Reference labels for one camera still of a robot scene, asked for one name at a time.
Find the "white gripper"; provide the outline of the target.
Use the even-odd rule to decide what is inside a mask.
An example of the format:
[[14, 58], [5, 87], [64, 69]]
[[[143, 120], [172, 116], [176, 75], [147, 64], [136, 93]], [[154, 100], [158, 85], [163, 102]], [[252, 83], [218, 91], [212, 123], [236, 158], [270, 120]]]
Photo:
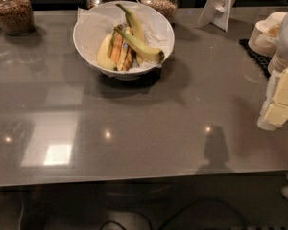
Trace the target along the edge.
[[274, 131], [288, 120], [288, 68], [282, 73], [274, 70], [266, 89], [266, 100], [263, 103], [257, 126]]

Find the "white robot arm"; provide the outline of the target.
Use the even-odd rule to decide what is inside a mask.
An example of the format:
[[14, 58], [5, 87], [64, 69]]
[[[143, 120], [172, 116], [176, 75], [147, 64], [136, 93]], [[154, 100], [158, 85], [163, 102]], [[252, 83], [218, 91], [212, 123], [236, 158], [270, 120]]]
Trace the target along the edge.
[[276, 37], [276, 52], [269, 65], [270, 73], [266, 100], [262, 105], [257, 125], [274, 131], [288, 121], [288, 12]]

